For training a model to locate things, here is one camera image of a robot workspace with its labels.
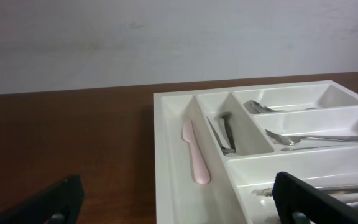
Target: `tray divider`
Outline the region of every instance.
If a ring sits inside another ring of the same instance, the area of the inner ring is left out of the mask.
[[[241,103],[240,99],[236,96],[236,94],[234,94],[234,92],[232,92],[231,94],[234,96],[234,98],[236,99],[237,103],[240,104],[241,108],[244,110],[245,114],[249,117],[249,119],[256,125],[257,129],[259,130],[259,132],[262,133],[262,135],[264,136],[265,141],[267,141],[268,144],[274,149],[273,153],[280,152],[280,150],[277,149],[277,147],[273,144],[273,142],[265,134],[265,130],[262,129],[262,127],[260,127],[259,123],[254,119],[254,116],[256,114],[251,114],[250,112],[248,112],[247,108],[245,108],[244,104]]]
[[[263,133],[255,126],[255,122],[250,120],[248,114],[238,105],[234,94],[231,91],[212,94],[200,94],[196,96],[200,108],[204,114],[204,121],[209,126],[209,133],[214,138],[216,148],[220,150],[218,142],[214,136],[213,130],[209,125],[207,118],[211,121],[214,129],[224,147],[229,147],[226,139],[224,125],[221,120],[216,121],[216,115],[223,111],[232,112],[230,120],[234,141],[236,143],[237,152],[235,154],[226,155],[224,157],[234,158],[238,156],[258,155],[273,153],[273,146],[266,140]]]
[[[208,130],[208,132],[209,132],[209,135],[211,136],[211,139],[212,139],[212,141],[214,142],[214,145],[215,145],[214,148],[218,151],[218,153],[219,153],[221,159],[222,159],[223,161],[225,161],[225,160],[227,159],[227,157],[223,155],[222,150],[221,150],[221,148],[219,147],[218,141],[216,140],[215,135],[214,135],[214,133],[213,133],[212,127],[209,125],[209,122],[208,122],[208,119],[207,119],[208,116],[207,116],[207,113],[206,113],[205,105],[204,105],[202,102],[200,102],[201,100],[200,100],[200,98],[199,98],[198,95],[195,96],[195,99],[196,99],[198,108],[200,109],[201,114],[203,115],[202,121],[203,121],[203,123],[206,125],[207,130]]]

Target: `spoon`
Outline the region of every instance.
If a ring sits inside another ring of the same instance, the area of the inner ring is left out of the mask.
[[[260,103],[254,101],[254,100],[250,100],[249,103],[251,104],[251,106],[253,107],[253,109],[255,109],[256,111],[258,111],[259,113],[272,113],[272,112],[283,112],[285,110],[273,110],[265,105],[261,105]]]

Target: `white wall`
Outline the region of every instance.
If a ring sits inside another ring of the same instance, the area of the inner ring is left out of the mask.
[[[0,0],[0,93],[358,71],[358,0]]]

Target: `black object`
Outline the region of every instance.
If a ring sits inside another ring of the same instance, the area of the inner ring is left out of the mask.
[[[281,224],[358,224],[357,210],[286,172],[276,175],[273,198]]]
[[[80,177],[73,175],[0,213],[0,224],[74,224],[83,200]]]

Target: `fork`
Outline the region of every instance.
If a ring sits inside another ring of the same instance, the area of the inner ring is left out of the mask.
[[[266,134],[272,139],[278,141],[280,144],[293,146],[298,144],[302,139],[313,139],[313,140],[326,140],[326,141],[341,141],[341,142],[358,142],[358,136],[315,136],[315,135],[304,135],[304,136],[283,136],[275,134],[269,130],[266,130]]]

